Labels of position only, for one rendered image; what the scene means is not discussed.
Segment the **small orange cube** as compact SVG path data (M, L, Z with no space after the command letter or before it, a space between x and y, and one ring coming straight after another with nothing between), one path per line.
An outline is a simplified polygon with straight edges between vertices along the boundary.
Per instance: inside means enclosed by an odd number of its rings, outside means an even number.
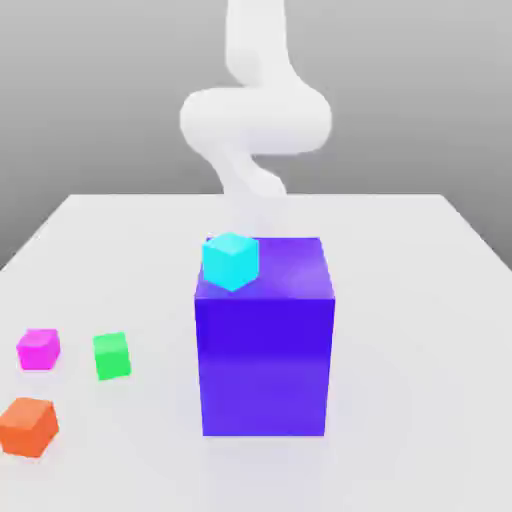
M9 455L39 458L58 432L49 400L19 397L0 415L0 447Z

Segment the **small green cube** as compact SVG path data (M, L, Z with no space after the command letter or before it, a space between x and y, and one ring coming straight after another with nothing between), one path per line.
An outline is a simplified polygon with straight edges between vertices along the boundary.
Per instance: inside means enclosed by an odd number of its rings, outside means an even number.
M124 332L109 333L93 338L96 373L100 381L131 374L131 360Z

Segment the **small magenta cube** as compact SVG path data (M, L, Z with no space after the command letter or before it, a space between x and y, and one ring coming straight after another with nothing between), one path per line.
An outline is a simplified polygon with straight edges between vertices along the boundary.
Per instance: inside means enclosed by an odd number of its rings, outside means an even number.
M58 331L56 329L27 329L18 341L16 350L23 370L51 370L60 355Z

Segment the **large purple box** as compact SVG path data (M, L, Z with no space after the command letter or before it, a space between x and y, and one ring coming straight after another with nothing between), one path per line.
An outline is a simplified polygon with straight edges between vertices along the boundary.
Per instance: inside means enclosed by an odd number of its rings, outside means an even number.
M237 291L199 278L204 435L323 435L335 304L318 238L261 239L260 274Z

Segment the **small cyan cube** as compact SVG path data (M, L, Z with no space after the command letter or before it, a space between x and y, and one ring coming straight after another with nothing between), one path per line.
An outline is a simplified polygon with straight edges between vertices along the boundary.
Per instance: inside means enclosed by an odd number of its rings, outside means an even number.
M215 236L202 246L205 281L236 291L256 280L260 272L259 241L236 233Z

